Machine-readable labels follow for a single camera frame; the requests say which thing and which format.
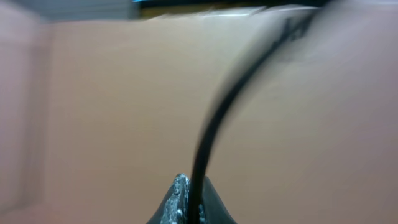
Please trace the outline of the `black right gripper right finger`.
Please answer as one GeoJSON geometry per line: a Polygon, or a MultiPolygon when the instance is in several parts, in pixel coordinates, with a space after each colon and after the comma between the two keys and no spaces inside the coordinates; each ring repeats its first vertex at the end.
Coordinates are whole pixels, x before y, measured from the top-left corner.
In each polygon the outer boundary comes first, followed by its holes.
{"type": "Polygon", "coordinates": [[[236,224],[207,176],[199,205],[199,224],[236,224]]]}

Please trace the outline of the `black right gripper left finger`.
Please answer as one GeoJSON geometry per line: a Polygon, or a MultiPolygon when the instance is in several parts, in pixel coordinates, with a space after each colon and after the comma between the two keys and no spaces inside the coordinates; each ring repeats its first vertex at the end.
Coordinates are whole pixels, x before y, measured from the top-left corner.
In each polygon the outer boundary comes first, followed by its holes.
{"type": "Polygon", "coordinates": [[[186,224],[189,187],[189,178],[178,174],[147,224],[186,224]]]}

